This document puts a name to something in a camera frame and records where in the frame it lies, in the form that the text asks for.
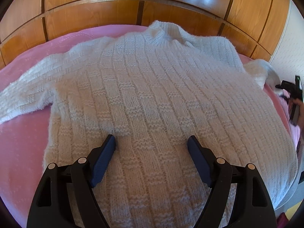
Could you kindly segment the person's right hand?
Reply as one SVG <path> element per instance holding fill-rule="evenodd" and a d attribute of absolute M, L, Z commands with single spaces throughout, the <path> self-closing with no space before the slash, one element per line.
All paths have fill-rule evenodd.
<path fill-rule="evenodd" d="M 304 104 L 299 99 L 293 99 L 292 103 L 296 105 L 296 111 L 294 113 L 294 121 L 297 122 L 297 125 L 303 127 L 304 123 Z"/>

